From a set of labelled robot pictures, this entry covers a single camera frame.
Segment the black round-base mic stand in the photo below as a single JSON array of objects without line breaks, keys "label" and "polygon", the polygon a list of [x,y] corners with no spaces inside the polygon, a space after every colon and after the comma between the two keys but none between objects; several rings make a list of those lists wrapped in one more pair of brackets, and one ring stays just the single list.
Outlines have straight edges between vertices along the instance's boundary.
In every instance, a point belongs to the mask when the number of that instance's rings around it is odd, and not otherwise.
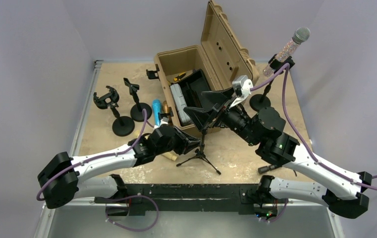
[{"label": "black round-base mic stand", "polygon": [[128,78],[123,79],[125,86],[129,89],[129,94],[132,96],[135,105],[132,106],[130,110],[130,116],[134,121],[143,122],[144,121],[144,114],[143,110],[146,110],[147,119],[152,116],[152,108],[147,103],[140,102],[138,97],[138,91],[140,89],[139,84],[134,84],[129,81]]}]

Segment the black tripod shock-mount stand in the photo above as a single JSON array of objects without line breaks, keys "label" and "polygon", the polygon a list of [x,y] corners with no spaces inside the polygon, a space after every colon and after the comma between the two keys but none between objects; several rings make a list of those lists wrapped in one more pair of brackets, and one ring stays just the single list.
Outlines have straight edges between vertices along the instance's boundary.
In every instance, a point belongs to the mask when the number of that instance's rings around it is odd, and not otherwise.
[{"label": "black tripod shock-mount stand", "polygon": [[178,163],[176,164],[176,167],[180,167],[182,166],[183,164],[185,164],[186,162],[190,161],[190,160],[193,160],[193,159],[200,159],[202,161],[204,161],[205,163],[209,164],[215,171],[218,175],[221,175],[221,172],[208,160],[208,158],[206,157],[205,153],[204,153],[204,149],[205,149],[205,136],[208,134],[208,130],[207,129],[204,129],[201,131],[202,133],[202,138],[201,138],[201,143],[200,143],[200,146],[198,149],[195,150],[195,153],[196,155],[181,162],[181,163]]}]

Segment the blue microphone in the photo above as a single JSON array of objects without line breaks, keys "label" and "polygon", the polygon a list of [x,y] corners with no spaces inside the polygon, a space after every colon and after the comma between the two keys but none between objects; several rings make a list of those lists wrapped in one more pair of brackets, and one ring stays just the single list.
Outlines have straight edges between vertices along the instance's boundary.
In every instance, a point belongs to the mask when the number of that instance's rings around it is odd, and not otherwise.
[{"label": "blue microphone", "polygon": [[161,124],[161,113],[162,113],[162,104],[159,99],[154,99],[152,101],[152,110],[153,110],[153,115],[155,118],[155,125],[159,126]]}]

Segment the cream yellow microphone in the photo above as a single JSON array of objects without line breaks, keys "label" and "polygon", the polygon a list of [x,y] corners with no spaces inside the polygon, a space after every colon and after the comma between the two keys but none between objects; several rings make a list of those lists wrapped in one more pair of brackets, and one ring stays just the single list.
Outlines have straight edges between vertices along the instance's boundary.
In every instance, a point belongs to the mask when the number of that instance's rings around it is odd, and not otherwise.
[{"label": "cream yellow microphone", "polygon": [[171,161],[174,161],[174,162],[175,162],[175,161],[177,160],[177,158],[178,158],[177,155],[175,155],[175,154],[173,154],[173,153],[171,153],[171,152],[163,153],[162,156],[164,156],[165,158],[167,158],[167,159],[169,159],[169,160],[171,160]]}]

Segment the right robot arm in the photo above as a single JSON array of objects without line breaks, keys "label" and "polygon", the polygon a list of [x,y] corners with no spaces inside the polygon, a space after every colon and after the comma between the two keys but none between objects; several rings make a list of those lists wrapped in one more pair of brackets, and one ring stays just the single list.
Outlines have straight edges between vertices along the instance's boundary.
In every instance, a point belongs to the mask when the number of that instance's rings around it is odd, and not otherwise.
[{"label": "right robot arm", "polygon": [[198,130],[228,128],[265,162],[291,169],[310,178],[309,182],[287,180],[275,176],[261,177],[256,189],[259,204],[280,199],[298,199],[320,204],[332,213],[355,219],[367,212],[369,198],[364,195],[372,181],[367,172],[344,170],[314,154],[304,143],[284,132],[285,120],[273,107],[260,109],[249,116],[242,104],[235,102],[233,89],[205,91],[209,107],[185,107]]}]

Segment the black shock-mount desk stand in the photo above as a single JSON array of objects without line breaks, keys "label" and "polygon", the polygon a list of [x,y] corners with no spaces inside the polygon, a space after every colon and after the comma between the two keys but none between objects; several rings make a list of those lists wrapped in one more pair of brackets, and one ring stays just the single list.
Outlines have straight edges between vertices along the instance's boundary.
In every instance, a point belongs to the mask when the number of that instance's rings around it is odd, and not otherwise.
[{"label": "black shock-mount desk stand", "polygon": [[93,102],[101,110],[110,109],[115,117],[112,123],[112,131],[116,136],[128,136],[135,129],[134,120],[129,116],[122,116],[118,111],[119,94],[115,88],[106,86],[108,93],[98,97],[97,92],[93,93]]}]

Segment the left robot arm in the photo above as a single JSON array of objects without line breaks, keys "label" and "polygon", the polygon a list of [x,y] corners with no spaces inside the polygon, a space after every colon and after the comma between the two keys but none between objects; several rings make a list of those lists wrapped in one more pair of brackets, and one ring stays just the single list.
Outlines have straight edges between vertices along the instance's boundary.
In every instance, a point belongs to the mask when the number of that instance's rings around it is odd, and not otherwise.
[{"label": "left robot arm", "polygon": [[102,197],[119,203],[125,199],[126,189],[119,185],[118,176],[100,178],[101,174],[144,165],[170,151],[185,155],[199,145],[198,138],[177,127],[162,125],[118,148],[97,154],[70,157],[67,152],[60,152],[37,176],[41,186],[37,200],[44,201],[49,209],[84,197]]}]

